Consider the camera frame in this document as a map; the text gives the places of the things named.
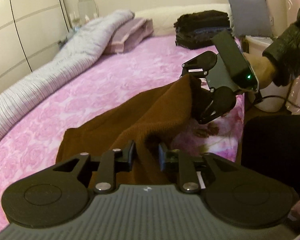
black fur sleeve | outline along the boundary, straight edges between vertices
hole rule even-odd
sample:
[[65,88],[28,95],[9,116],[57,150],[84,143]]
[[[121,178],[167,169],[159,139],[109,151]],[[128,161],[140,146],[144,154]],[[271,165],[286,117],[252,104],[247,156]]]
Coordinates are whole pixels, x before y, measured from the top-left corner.
[[300,9],[297,21],[291,24],[264,52],[277,68],[274,83],[286,86],[300,75]]

pink bed sheet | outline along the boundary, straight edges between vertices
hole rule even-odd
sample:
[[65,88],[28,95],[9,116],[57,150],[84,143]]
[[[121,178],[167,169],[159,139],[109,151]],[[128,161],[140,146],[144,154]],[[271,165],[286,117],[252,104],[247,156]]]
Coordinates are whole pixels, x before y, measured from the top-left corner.
[[[206,50],[216,52],[214,47],[192,51],[176,47],[175,37],[166,36],[149,38],[126,54],[103,56],[33,109],[0,141],[0,199],[13,182],[55,163],[66,129],[78,127],[142,91],[176,81],[182,63]],[[191,120],[173,146],[191,155],[210,151],[234,161],[243,116],[243,96],[238,96],[236,107],[213,123],[199,125]],[[193,128],[202,129],[201,138],[193,134]],[[0,231],[7,225],[0,201]]]

gray cushion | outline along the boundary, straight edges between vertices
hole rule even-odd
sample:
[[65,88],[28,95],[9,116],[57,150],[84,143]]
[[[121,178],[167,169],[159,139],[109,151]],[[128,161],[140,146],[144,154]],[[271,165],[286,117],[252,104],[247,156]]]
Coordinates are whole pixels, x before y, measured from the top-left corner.
[[229,0],[229,3],[236,37],[273,36],[266,0]]

brown blanket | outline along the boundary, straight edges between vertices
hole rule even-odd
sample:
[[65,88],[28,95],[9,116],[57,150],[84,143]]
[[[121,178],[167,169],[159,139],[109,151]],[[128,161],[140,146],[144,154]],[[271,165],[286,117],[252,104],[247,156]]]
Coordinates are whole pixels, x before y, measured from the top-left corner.
[[160,141],[169,145],[190,117],[197,117],[208,106],[209,102],[204,99],[209,96],[210,93],[201,88],[201,80],[190,75],[142,92],[79,128],[68,129],[56,162],[81,152],[100,156],[109,149],[123,148],[129,140],[134,140],[138,154],[132,172],[118,173],[117,182],[143,185],[169,183],[168,176],[160,171],[158,156],[153,149],[157,149]]

stack of folded clothes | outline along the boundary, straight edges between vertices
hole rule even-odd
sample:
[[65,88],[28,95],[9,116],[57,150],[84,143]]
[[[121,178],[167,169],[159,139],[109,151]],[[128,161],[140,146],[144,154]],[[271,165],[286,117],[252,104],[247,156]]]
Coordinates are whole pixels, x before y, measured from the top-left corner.
[[232,31],[228,14],[215,10],[182,15],[174,27],[176,45],[199,49],[213,45],[211,39],[223,30]]

